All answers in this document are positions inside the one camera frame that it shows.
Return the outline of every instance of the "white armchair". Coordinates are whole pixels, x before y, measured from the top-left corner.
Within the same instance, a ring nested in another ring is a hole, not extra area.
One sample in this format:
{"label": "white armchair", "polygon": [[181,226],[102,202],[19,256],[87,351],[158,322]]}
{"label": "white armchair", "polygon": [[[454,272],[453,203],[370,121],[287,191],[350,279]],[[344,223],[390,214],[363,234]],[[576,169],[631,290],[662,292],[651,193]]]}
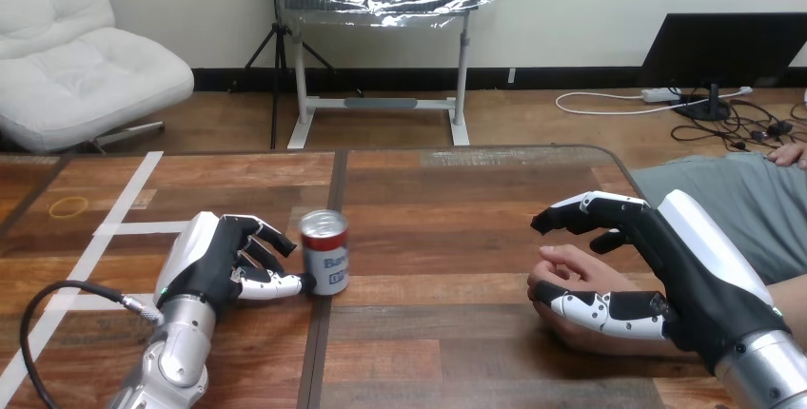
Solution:
{"label": "white armchair", "polygon": [[162,127],[99,138],[193,91],[182,59],[114,25],[109,0],[0,0],[0,133],[47,152]]}

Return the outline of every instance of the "can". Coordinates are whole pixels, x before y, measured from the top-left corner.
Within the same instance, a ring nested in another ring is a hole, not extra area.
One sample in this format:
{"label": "can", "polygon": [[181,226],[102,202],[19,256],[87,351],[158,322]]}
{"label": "can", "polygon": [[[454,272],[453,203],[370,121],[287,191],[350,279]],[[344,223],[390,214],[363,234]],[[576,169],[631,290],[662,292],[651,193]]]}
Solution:
{"label": "can", "polygon": [[347,287],[347,219],[322,210],[300,220],[305,271],[314,276],[316,295],[335,295]]}

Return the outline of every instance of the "gray shirt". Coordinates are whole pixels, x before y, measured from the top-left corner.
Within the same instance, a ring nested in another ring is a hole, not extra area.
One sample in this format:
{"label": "gray shirt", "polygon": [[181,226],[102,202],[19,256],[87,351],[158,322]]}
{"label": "gray shirt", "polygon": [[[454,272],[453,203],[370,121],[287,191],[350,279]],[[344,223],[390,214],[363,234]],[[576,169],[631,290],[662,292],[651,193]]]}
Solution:
{"label": "gray shirt", "polygon": [[653,206],[674,189],[692,196],[765,283],[807,274],[807,172],[797,166],[733,153],[686,157],[633,177]]}

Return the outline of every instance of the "can label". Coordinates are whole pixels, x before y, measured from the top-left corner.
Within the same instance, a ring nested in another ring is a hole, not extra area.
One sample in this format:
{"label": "can label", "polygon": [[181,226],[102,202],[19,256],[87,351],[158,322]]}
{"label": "can label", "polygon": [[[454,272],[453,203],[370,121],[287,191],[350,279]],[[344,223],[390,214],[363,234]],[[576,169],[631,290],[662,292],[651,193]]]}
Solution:
{"label": "can label", "polygon": [[304,248],[305,270],[317,280],[313,293],[335,295],[347,287],[347,247],[333,250]]}

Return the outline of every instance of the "silver robotic arm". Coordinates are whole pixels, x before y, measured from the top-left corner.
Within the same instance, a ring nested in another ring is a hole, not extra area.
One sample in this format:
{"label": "silver robotic arm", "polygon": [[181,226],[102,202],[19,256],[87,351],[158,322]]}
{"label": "silver robotic arm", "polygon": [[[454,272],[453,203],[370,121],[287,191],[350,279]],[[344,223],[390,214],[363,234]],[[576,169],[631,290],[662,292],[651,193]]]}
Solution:
{"label": "silver robotic arm", "polygon": [[603,334],[671,340],[695,351],[743,408],[807,408],[807,359],[762,280],[709,215],[681,191],[658,209],[643,200],[587,192],[533,219],[541,234],[609,229],[603,254],[631,243],[663,282],[659,292],[575,292],[536,284],[532,299]]}
{"label": "silver robotic arm", "polygon": [[190,407],[207,390],[205,362],[216,321],[225,309],[239,299],[274,300],[313,288],[313,277],[287,275],[256,236],[284,257],[295,248],[280,231],[254,216],[219,218],[202,212],[188,224],[157,281],[154,304],[159,313],[149,314],[157,328],[109,408]]}

